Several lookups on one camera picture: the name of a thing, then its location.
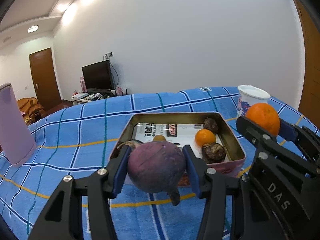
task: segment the large orange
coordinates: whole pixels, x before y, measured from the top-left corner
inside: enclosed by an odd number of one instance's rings
[[[205,143],[216,142],[216,136],[207,129],[201,129],[196,133],[195,141],[199,147],[202,147]]]
[[[277,136],[280,130],[280,118],[276,110],[267,103],[257,103],[251,106],[245,117],[260,125],[269,133]]]

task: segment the television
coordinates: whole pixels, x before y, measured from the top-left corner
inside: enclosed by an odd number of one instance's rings
[[[82,73],[88,93],[110,93],[114,89],[108,60],[82,67]]]

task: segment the white cup with floral pattern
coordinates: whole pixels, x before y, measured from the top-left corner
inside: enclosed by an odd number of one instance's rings
[[[268,103],[270,95],[268,92],[251,85],[238,86],[239,99],[238,99],[238,115],[244,116],[248,109],[256,103]]]

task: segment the lavender cylinder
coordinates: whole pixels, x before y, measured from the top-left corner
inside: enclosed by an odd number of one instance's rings
[[[10,83],[0,86],[0,145],[14,167],[23,165],[36,149]]]

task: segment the wooden door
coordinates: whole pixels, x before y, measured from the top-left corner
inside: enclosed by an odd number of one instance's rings
[[[61,103],[53,68],[51,48],[30,54],[29,60],[38,101],[48,111]]]
[[[301,21],[306,66],[299,111],[320,128],[320,33],[299,0],[294,0]]]

